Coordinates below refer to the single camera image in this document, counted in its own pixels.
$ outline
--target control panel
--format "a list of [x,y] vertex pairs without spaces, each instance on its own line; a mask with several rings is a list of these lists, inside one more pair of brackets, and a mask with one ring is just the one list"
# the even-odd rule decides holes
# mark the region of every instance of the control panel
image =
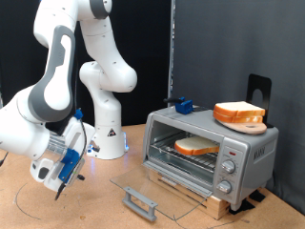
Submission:
[[238,188],[242,174],[244,153],[229,146],[225,146],[221,152],[220,161],[215,180],[215,193],[218,197],[229,202],[235,202],[236,189]]

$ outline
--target transparent plastic piece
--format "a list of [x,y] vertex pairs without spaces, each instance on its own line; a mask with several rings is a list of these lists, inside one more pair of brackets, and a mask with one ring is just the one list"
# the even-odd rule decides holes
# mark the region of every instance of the transparent plastic piece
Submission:
[[[174,188],[175,185],[179,185],[178,183],[162,177],[155,170],[144,165],[124,175],[112,178],[111,182],[122,189],[129,186],[139,194],[156,202],[158,205],[155,210],[172,220],[181,219],[206,200],[199,194],[194,194],[195,198],[189,198],[180,193]],[[132,201],[144,210],[148,209],[148,206],[140,200],[132,198]]]

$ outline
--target wooden block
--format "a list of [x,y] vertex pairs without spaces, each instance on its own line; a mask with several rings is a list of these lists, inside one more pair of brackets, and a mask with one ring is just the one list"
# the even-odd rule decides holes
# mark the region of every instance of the wooden block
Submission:
[[230,129],[250,135],[260,135],[267,131],[267,126],[264,123],[227,123],[222,121],[219,122],[222,125],[229,127]]
[[150,170],[150,180],[193,205],[201,203],[198,206],[198,209],[214,219],[221,219],[229,212],[229,202],[214,196],[210,196],[205,201],[202,201],[204,196],[172,179],[163,177],[154,170]]

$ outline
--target black backdrop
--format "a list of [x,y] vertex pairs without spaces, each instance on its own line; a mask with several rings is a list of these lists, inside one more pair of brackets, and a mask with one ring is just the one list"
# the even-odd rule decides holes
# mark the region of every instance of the black backdrop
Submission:
[[213,109],[245,100],[251,73],[271,78],[279,137],[267,187],[305,214],[305,1],[175,3],[173,96]]
[[[44,74],[48,50],[32,33],[39,3],[39,0],[0,2],[0,74],[4,104]],[[110,18],[117,48],[138,77],[131,93],[114,94],[122,104],[122,125],[143,124],[150,112],[166,107],[162,100],[168,89],[171,0],[112,0]],[[87,55],[79,23],[75,38],[80,68],[92,59]],[[77,107],[82,108],[84,121],[93,125],[92,99],[79,78],[77,81]],[[59,123],[49,125],[52,130],[58,127]]]

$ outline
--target black wall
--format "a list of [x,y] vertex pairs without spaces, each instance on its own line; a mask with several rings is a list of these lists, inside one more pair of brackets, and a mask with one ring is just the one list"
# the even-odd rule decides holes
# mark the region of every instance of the black wall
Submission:
[[[48,50],[33,36],[39,0],[0,2],[0,74],[4,104],[19,91],[35,84],[44,74]],[[110,15],[114,39],[138,77],[128,94],[115,94],[122,104],[122,124],[146,123],[147,115],[165,107],[169,74],[171,0],[113,0]],[[87,55],[79,25],[75,30],[78,69],[92,61]],[[84,121],[94,124],[92,99],[77,79],[77,107]],[[59,126],[51,124],[56,130]]]

